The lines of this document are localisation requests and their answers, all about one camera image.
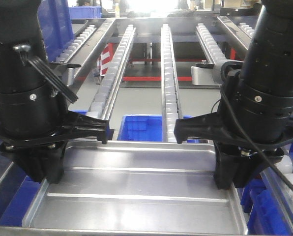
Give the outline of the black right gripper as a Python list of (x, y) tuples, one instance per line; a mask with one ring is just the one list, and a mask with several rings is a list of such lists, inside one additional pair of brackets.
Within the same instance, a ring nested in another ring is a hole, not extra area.
[(277, 141), (257, 144), (260, 151), (256, 151), (245, 138), (229, 131), (217, 113), (177, 119), (174, 135), (179, 144), (188, 138), (212, 140), (216, 153), (214, 181), (217, 188), (244, 187), (261, 171), (281, 161), (282, 147), (293, 143), (293, 119)]

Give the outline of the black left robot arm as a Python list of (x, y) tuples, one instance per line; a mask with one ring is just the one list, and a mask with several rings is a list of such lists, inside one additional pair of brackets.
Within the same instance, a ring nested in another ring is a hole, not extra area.
[(77, 101), (48, 66), (38, 0), (0, 0), (0, 152), (34, 181), (58, 183), (69, 140), (107, 143), (109, 122), (69, 111)]

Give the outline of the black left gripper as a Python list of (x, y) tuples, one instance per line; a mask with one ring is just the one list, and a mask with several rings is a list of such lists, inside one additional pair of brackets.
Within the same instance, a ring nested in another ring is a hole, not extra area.
[(54, 132), (37, 138), (20, 139), (6, 134), (0, 121), (0, 153), (13, 161), (35, 182), (58, 183), (63, 175), (63, 158), (69, 140), (96, 137), (106, 144), (109, 121), (68, 111)]

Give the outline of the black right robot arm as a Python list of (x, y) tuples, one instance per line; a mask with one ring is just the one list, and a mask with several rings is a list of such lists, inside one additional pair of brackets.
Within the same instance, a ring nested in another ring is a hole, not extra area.
[(219, 189), (244, 187), (293, 143), (293, 0), (265, 0), (241, 68), (223, 66), (215, 113), (177, 119), (176, 141), (214, 142)]

